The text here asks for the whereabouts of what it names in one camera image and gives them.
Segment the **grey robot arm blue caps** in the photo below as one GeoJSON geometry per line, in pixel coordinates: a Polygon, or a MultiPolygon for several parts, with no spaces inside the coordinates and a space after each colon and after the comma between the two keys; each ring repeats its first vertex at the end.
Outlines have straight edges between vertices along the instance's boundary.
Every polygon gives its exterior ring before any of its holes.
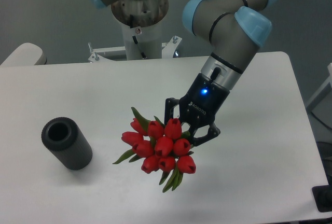
{"type": "MultiPolygon", "coordinates": [[[[110,7],[122,24],[128,60],[162,56],[160,34],[154,28],[165,18],[168,0],[91,0],[96,8],[110,7]]],[[[199,146],[216,138],[216,113],[249,63],[268,38],[272,24],[261,11],[277,0],[190,0],[182,13],[183,26],[213,46],[213,51],[188,92],[165,102],[165,121],[179,107],[179,120],[189,125],[189,141],[199,146]]]]}

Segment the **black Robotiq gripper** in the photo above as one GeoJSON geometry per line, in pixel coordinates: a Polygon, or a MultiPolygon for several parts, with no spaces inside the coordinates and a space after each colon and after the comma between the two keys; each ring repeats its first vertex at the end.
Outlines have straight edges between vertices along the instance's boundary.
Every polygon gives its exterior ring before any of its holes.
{"type": "Polygon", "coordinates": [[[174,108],[179,105],[179,120],[189,125],[190,143],[198,147],[220,135],[215,115],[229,93],[199,73],[180,100],[173,97],[165,100],[164,122],[174,118],[174,108]]]}

